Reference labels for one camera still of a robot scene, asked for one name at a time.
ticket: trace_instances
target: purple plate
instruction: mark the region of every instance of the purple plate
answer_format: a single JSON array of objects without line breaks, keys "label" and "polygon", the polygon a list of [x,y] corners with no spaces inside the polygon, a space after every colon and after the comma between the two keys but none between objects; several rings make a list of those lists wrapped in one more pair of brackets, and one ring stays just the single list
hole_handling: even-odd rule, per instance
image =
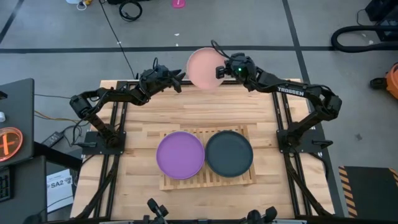
[{"label": "purple plate", "polygon": [[176,131],[166,135],[156,151],[157,165],[167,176],[183,180],[193,177],[205,162],[205,148],[191,133]]}]

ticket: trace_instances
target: yellow and black striped tape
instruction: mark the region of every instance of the yellow and black striped tape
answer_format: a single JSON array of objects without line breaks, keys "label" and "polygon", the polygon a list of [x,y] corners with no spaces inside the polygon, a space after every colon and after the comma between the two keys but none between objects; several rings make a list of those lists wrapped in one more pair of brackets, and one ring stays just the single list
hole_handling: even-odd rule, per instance
[{"label": "yellow and black striped tape", "polygon": [[394,170],[393,168],[389,168],[390,171],[392,172],[392,175],[394,176],[394,179],[396,180],[397,187],[398,187],[398,172]]},{"label": "yellow and black striped tape", "polygon": [[339,166],[338,172],[341,179],[341,184],[343,185],[344,197],[346,199],[348,216],[350,218],[356,218],[358,214],[356,213],[355,203],[351,187],[349,186],[348,174],[343,166]]}]

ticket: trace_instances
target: butcher block tabletop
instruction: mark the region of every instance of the butcher block tabletop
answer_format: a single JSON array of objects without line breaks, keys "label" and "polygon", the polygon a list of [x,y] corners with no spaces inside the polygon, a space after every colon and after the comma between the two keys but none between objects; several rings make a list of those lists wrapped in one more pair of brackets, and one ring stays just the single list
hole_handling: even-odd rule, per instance
[{"label": "butcher block tabletop", "polygon": [[[103,80],[101,87],[116,87],[116,83],[117,80]],[[293,121],[308,114],[306,99],[291,95],[288,99]],[[111,112],[112,103],[107,103],[98,116],[108,123]],[[287,127],[284,114],[282,117]],[[161,133],[231,126],[247,128],[254,151],[255,184],[159,189],[162,173],[155,154]],[[169,220],[240,219],[253,209],[264,213],[271,206],[277,209],[277,218],[294,217],[284,158],[277,145],[277,121],[271,94],[249,93],[241,85],[221,85],[211,91],[183,85],[181,93],[169,88],[153,96],[144,106],[129,104],[124,130],[127,132],[126,145],[119,162],[112,220],[142,220],[144,215],[153,218],[154,214],[147,206],[150,198],[166,206]],[[308,154],[300,157],[308,188],[323,207],[333,213],[322,162]],[[77,216],[96,192],[102,162],[103,156],[94,156],[81,168],[71,217]],[[296,189],[300,212],[304,215],[301,193],[297,186]],[[105,215],[107,198],[108,191],[103,197],[101,216]]]}]

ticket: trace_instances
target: pink object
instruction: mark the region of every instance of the pink object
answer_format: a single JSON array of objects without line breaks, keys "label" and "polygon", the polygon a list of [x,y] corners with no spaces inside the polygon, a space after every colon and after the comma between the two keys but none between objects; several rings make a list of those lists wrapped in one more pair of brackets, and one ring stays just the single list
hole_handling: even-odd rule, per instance
[{"label": "pink object", "polygon": [[187,74],[198,88],[210,90],[218,87],[224,78],[216,78],[216,67],[225,66],[225,58],[215,49],[205,47],[191,54],[187,63]]},{"label": "pink object", "polygon": [[173,7],[176,9],[185,7],[185,0],[173,0]]}]

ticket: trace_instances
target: concrete floor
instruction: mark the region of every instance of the concrete floor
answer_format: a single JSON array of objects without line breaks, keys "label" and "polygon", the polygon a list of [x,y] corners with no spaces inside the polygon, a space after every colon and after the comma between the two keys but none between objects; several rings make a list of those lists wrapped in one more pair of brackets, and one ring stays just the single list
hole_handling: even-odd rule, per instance
[{"label": "concrete floor", "polygon": [[[187,0],[184,9],[173,9],[171,1],[153,0],[142,2],[142,17],[131,23],[119,17],[117,6],[104,7],[122,45],[140,47],[126,53],[135,73],[150,68],[154,57],[169,68],[185,68],[192,53],[158,47],[203,46],[209,45],[211,39],[221,45],[238,45],[240,49],[279,46],[280,50],[263,47],[243,52],[252,56],[258,66],[281,78],[306,80],[308,76],[311,83],[328,85],[341,97],[339,118],[322,123],[326,138],[335,142],[329,153],[338,178],[337,167],[341,165],[398,170],[398,103],[388,93],[368,87],[370,79],[382,77],[398,61],[398,55],[388,51],[344,54],[317,50],[302,52],[300,61],[297,54],[301,54],[300,46],[329,46],[331,34],[340,27],[356,25],[356,12],[369,1]],[[287,6],[292,15],[290,22]],[[363,24],[370,24],[364,12],[359,18]],[[292,40],[292,24],[298,42]],[[75,5],[64,0],[2,0],[2,27],[9,29],[3,29],[1,34],[7,30],[4,38],[0,34],[0,84],[32,77],[36,93],[72,96],[98,88],[100,80],[132,78],[122,53],[108,49],[118,45],[98,1],[93,1],[85,11],[77,11]],[[341,39],[347,45],[378,42],[371,32],[348,34]],[[86,48],[96,48],[96,52],[89,53]],[[6,54],[5,49],[22,49],[27,54]],[[34,49],[43,53],[34,53]],[[59,49],[74,50],[57,53]],[[303,66],[308,74],[302,73]],[[35,109],[52,117],[76,118],[67,100],[36,97]],[[35,140],[41,142],[68,125],[36,118]],[[70,149],[62,141],[56,149],[70,152],[76,148]],[[337,186],[342,200],[340,182]],[[68,210],[51,216],[50,219],[66,218]]]}]

